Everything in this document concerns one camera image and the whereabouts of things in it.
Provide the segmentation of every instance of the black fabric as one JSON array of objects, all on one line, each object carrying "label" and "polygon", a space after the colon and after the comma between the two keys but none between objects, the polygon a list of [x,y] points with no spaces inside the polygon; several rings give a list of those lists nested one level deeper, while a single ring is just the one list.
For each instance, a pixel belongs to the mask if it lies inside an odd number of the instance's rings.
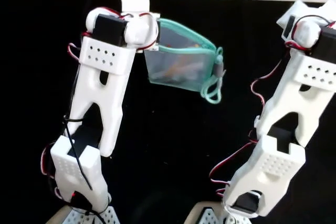
[{"label": "black fabric", "polygon": [[[69,42],[79,44],[85,1],[1,1],[4,97],[15,103],[4,105],[3,110],[10,118],[4,131],[10,136],[4,136],[4,143],[15,153],[8,172],[15,193],[7,203],[14,210],[17,205],[25,207],[14,219],[29,213],[34,223],[44,223],[62,206],[49,193],[39,161],[45,145],[57,139],[62,129],[77,69],[66,47]],[[252,0],[151,0],[152,11],[223,46],[227,74],[221,104],[211,105],[198,93],[150,84],[144,56],[136,56],[117,145],[111,159],[102,158],[112,204],[122,224],[183,223],[198,201],[219,200],[208,172],[247,142],[261,110],[249,85],[285,54],[276,20],[290,5]],[[120,10],[120,0],[94,0],[92,8],[96,6]],[[256,85],[267,99],[285,65]],[[307,146],[307,162],[286,196],[266,218],[254,223],[335,223],[335,107],[333,99]],[[230,179],[251,151],[230,161],[217,178]]]}]

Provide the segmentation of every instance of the black wire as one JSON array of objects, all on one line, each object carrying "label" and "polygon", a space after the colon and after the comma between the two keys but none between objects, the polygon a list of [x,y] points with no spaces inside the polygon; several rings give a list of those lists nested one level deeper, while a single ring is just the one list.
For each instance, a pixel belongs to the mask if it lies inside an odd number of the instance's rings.
[{"label": "black wire", "polygon": [[72,142],[72,139],[71,139],[71,136],[70,136],[70,131],[69,131],[69,128],[68,128],[68,123],[67,123],[66,119],[64,119],[63,123],[64,123],[65,129],[66,129],[66,131],[67,131],[67,135],[68,135],[68,138],[69,138],[69,141],[70,141],[70,144],[71,144],[71,148],[72,148],[72,150],[73,150],[73,152],[74,152],[74,155],[75,155],[75,158],[76,158],[76,160],[77,160],[77,164],[78,164],[78,166],[79,166],[80,173],[82,174],[83,178],[84,178],[85,181],[86,181],[86,184],[88,184],[88,187],[89,187],[90,190],[92,191],[92,186],[91,186],[91,184],[90,184],[88,178],[86,177],[86,175],[85,175],[85,173],[84,173],[84,171],[83,171],[82,165],[80,164],[78,155],[77,155],[76,150],[75,150],[75,147],[74,147],[74,145],[73,145],[73,142]]},{"label": "black wire", "polygon": [[104,221],[103,217],[100,216],[100,214],[94,210],[88,210],[87,212],[91,212],[93,213],[95,216],[98,217],[98,219],[103,223],[103,224],[106,224],[106,222]]},{"label": "black wire", "polygon": [[68,118],[64,117],[64,120],[67,121],[67,122],[71,122],[71,123],[79,123],[79,122],[82,122],[84,120],[84,118],[82,118],[82,119],[68,119]]},{"label": "black wire", "polygon": [[307,18],[307,17],[317,17],[317,18],[321,18],[323,19],[325,22],[327,22],[327,26],[329,26],[330,24],[332,24],[332,22],[329,22],[329,20],[327,20],[326,18],[322,17],[322,16],[319,16],[319,15],[314,15],[314,14],[310,14],[310,15],[306,15],[306,16],[302,16],[301,18],[299,18],[294,26],[293,26],[293,32],[295,33],[295,29],[296,29],[296,26],[298,25],[298,22],[304,18]]},{"label": "black wire", "polygon": [[71,86],[71,93],[70,93],[69,107],[68,107],[68,111],[67,111],[67,113],[66,113],[66,117],[67,117],[67,118],[70,117],[71,106],[72,106],[72,100],[73,100],[74,95],[75,95],[75,89],[76,89],[76,83],[77,83],[78,74],[79,74],[79,68],[80,68],[80,66],[78,65],[78,67],[77,67],[77,72],[76,72],[76,76],[75,76],[74,82],[72,83],[72,86]]}]

